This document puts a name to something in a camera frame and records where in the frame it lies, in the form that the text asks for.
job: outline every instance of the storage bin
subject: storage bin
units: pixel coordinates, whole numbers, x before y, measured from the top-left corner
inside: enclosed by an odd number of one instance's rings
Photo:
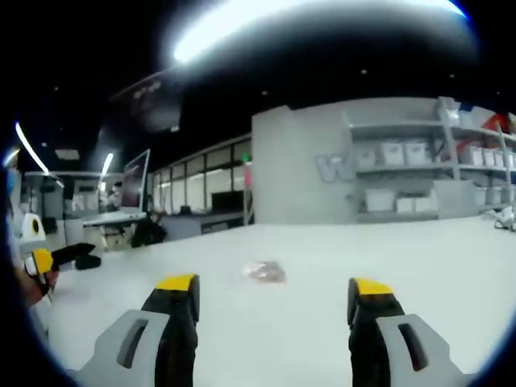
[[[381,159],[384,165],[404,165],[405,153],[401,141],[385,141],[380,145]]]
[[[503,151],[501,149],[494,149],[494,164],[497,167],[505,167],[506,163],[503,162]]]
[[[399,214],[414,212],[414,198],[399,198],[396,201],[396,211]]]
[[[486,167],[494,167],[494,150],[482,148],[482,156],[484,157],[484,165]]]
[[[516,153],[512,153],[511,151],[507,151],[507,162],[509,163],[509,169],[514,169],[516,165]]]
[[[396,193],[392,189],[366,189],[365,206],[367,212],[392,211]]]
[[[484,165],[484,157],[482,156],[482,148],[467,146],[460,154],[459,160],[462,164]]]
[[[516,185],[501,188],[501,203],[510,204],[516,197]]]
[[[439,97],[435,104],[437,119],[445,120],[450,126],[458,126],[460,104],[451,97]]]
[[[403,143],[405,160],[408,165],[431,164],[428,142],[425,140],[407,140]]]
[[[435,210],[434,202],[431,198],[416,198],[414,203],[416,212],[429,212]]]
[[[355,155],[358,169],[371,168],[377,164],[377,150],[373,145],[358,145]]]
[[[487,189],[487,204],[501,203],[501,188],[502,187],[489,187]]]
[[[475,203],[478,206],[485,206],[487,201],[487,188],[475,187]]]
[[[468,129],[474,128],[471,113],[464,110],[459,110],[460,126]]]

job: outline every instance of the fluorescent light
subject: fluorescent light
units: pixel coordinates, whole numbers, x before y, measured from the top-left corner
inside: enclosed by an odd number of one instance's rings
[[[47,166],[43,164],[43,161],[41,161],[38,155],[35,154],[34,149],[32,149],[32,146],[27,141],[27,137],[25,137],[25,135],[23,134],[22,127],[19,126],[19,123],[16,123],[16,133],[18,134],[20,141],[22,142],[25,149],[27,149],[27,152],[29,152],[29,155],[31,155],[35,163],[39,165],[39,167],[43,170],[43,172],[45,172],[45,174],[48,174]]]
[[[315,2],[359,3],[358,0],[260,0],[257,2],[228,0],[201,17],[179,41],[174,48],[173,55],[180,62],[187,63],[205,50],[213,47],[220,40],[259,19],[295,6]],[[376,0],[369,0],[369,2],[373,5]],[[391,0],[391,2],[399,2],[402,5],[409,3],[433,6],[467,18],[464,12],[449,0]]]
[[[19,153],[19,148],[16,148],[14,151],[9,153],[4,159],[3,159],[3,166],[4,168],[9,165],[10,161],[15,158],[15,156]]]
[[[110,153],[107,155],[106,160],[104,160],[104,166],[102,167],[102,176],[105,176],[107,173],[107,170],[110,168],[111,161],[113,160],[113,153]]]

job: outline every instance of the white shelf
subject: white shelf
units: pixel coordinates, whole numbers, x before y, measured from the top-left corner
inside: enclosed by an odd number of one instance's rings
[[[376,173],[376,172],[403,172],[403,171],[431,171],[436,169],[452,169],[451,163],[435,163],[425,165],[375,165],[371,168],[357,169],[356,173]]]
[[[481,206],[481,211],[489,211],[489,210],[503,210],[504,208],[510,206],[509,203],[502,204],[486,204],[485,206]]]
[[[468,164],[459,164],[460,169],[466,169],[470,171],[495,171],[495,172],[505,172],[507,168],[505,167],[489,167],[487,165],[468,165]]]
[[[437,220],[437,211],[398,213],[386,212],[363,212],[357,215],[358,223],[393,223],[393,222],[421,222],[425,220]]]
[[[516,135],[508,135],[507,133],[503,133],[501,135],[506,141],[511,141],[516,144]]]
[[[412,120],[394,123],[357,123],[350,124],[354,139],[427,137],[435,134],[435,129],[443,129],[440,121]]]
[[[464,134],[464,135],[458,135],[460,138],[471,138],[471,135],[477,135],[480,137],[493,137],[496,139],[500,138],[500,134],[497,131],[491,131],[490,129],[484,129],[482,127],[461,127],[461,126],[454,126],[451,127],[451,131],[454,133],[454,135]]]

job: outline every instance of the table surface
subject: table surface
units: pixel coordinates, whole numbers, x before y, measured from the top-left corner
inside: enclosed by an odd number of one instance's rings
[[[516,306],[514,234],[480,218],[354,226],[265,226],[111,252],[102,266],[62,273],[49,343],[79,369],[96,338],[139,309],[164,277],[201,278],[196,387],[351,385],[347,281],[394,289],[450,344],[451,360],[478,372],[497,349]],[[250,261],[275,260],[283,285],[243,276]]]

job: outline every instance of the monitor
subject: monitor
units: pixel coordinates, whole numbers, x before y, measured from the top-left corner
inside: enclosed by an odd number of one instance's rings
[[[129,161],[123,168],[121,210],[129,213],[144,212],[144,197],[147,193],[148,159],[150,149]]]

